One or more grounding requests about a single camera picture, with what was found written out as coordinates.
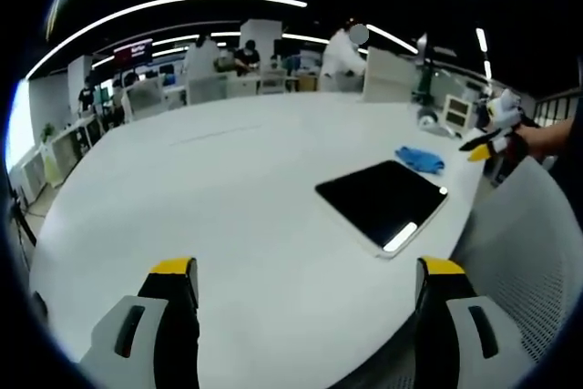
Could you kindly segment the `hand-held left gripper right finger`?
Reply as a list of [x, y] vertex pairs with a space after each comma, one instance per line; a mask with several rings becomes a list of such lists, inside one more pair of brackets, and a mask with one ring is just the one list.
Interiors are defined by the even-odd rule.
[[415, 388], [515, 388], [535, 366], [516, 322], [453, 261], [417, 260]]

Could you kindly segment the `person's right hand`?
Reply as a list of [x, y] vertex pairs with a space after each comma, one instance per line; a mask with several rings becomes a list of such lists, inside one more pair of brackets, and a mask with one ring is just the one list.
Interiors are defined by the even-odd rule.
[[527, 144], [528, 155], [534, 159], [542, 160], [548, 156], [555, 156], [562, 149], [561, 134], [556, 132], [554, 126], [544, 128], [520, 126], [517, 134]]

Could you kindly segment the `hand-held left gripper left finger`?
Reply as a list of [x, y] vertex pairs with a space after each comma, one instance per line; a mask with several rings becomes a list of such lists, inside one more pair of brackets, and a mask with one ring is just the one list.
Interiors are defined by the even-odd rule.
[[198, 388], [198, 266], [165, 260], [95, 325], [79, 366], [97, 388]]

